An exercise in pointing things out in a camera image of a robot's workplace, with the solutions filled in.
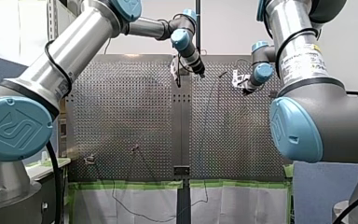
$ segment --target blue cover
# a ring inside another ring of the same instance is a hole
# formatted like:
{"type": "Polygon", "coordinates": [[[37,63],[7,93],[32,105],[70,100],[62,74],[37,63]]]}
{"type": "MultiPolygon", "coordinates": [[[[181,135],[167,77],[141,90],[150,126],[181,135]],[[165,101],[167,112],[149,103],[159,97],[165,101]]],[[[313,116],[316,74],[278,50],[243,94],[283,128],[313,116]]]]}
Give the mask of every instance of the blue cover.
{"type": "Polygon", "coordinates": [[[295,100],[280,97],[269,111],[275,147],[292,161],[317,162],[323,156],[319,131],[308,112],[295,100]]]}
{"type": "Polygon", "coordinates": [[[52,133],[49,112],[25,97],[0,98],[0,161],[19,161],[40,151],[52,133]]]}
{"type": "Polygon", "coordinates": [[[110,0],[110,2],[126,21],[136,21],[141,17],[141,0],[110,0]]]}
{"type": "Polygon", "coordinates": [[[263,47],[267,47],[269,45],[269,42],[267,41],[257,41],[257,43],[252,45],[252,53],[255,52],[258,49],[261,49],[263,47]]]}
{"type": "Polygon", "coordinates": [[[178,50],[184,50],[190,44],[191,39],[187,30],[177,29],[171,35],[171,41],[173,46],[178,50]]]}
{"type": "Polygon", "coordinates": [[[197,21],[197,13],[191,9],[183,10],[183,14],[191,17],[194,21],[197,21]]]}
{"type": "Polygon", "coordinates": [[[267,82],[274,75],[274,68],[269,63],[261,63],[255,68],[255,80],[259,83],[267,82]]]}

